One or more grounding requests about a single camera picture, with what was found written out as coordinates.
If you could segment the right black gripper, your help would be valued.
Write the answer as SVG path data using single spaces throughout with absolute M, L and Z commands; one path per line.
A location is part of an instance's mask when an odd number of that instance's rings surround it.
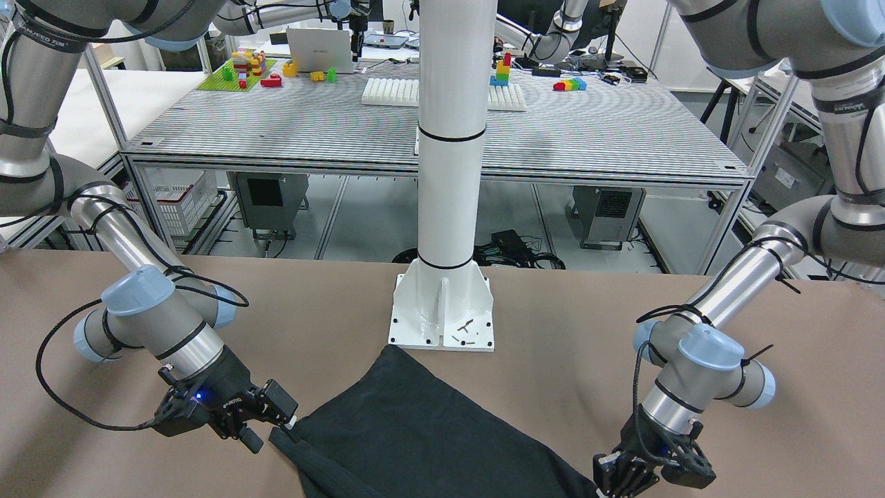
M 219 438 L 237 439 L 257 454 L 263 439 L 249 428 L 250 420 L 282 427 L 295 417 L 297 401 L 274 379 L 261 387 L 253 384 L 249 369 L 228 346 L 205 374 L 201 404 L 209 411 L 209 426 Z

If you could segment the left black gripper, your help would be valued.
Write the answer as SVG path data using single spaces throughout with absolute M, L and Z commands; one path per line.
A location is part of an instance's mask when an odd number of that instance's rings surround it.
M 593 457 L 593 481 L 607 497 L 635 497 L 660 481 L 655 469 L 676 465 L 678 450 L 690 447 L 685 434 L 673 433 L 636 407 L 610 454 Z

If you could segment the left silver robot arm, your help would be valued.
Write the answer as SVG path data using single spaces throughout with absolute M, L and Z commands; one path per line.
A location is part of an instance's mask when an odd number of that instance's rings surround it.
M 776 381 L 722 327 L 783 269 L 815 257 L 883 267 L 882 1 L 674 1 L 711 72 L 749 77 L 786 61 L 807 82 L 832 170 L 832 191 L 777 203 L 752 239 L 690 297 L 651 311 L 633 336 L 637 360 L 660 367 L 633 395 L 622 440 L 593 460 L 600 495 L 635 497 L 658 482 L 715 479 L 698 445 L 715 400 L 761 409 Z

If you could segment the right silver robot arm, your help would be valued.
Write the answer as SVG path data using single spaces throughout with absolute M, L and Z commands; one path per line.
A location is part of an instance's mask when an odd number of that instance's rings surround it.
M 216 331 L 249 302 L 240 291 L 193 273 L 127 205 L 106 176 L 48 148 L 80 57 L 91 42 L 110 44 L 120 20 L 133 41 L 187 48 L 224 9 L 223 1 L 14 1 L 2 45 L 2 215 L 67 216 L 95 235 L 129 269 L 75 328 L 86 359 L 117 360 L 145 350 L 169 390 L 151 421 L 174 437 L 208 425 L 253 453 L 263 439 L 248 423 L 288 434 L 297 401 L 275 380 L 253 384 L 249 369 Z

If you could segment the background silver robot arm right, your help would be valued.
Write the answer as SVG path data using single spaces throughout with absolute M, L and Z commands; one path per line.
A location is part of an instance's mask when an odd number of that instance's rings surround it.
M 563 1 L 553 6 L 541 1 L 529 8 L 521 1 L 500 1 L 497 37 L 513 29 L 516 44 L 528 59 L 540 64 L 556 64 L 566 59 L 574 48 L 583 48 L 594 39 L 607 37 L 606 59 L 622 18 L 625 1 Z M 622 441 L 606 456 L 593 459 L 594 479 L 608 497 L 635 497 L 657 484 L 661 477 L 688 480 L 707 478 L 708 461 L 698 453 L 690 425 L 672 431 L 654 417 L 655 409 L 677 409 L 680 404 L 659 387 L 649 397 L 638 399 L 638 381 L 642 360 L 658 353 L 650 333 L 645 331 L 637 347 L 633 370 L 632 414 L 622 428 Z

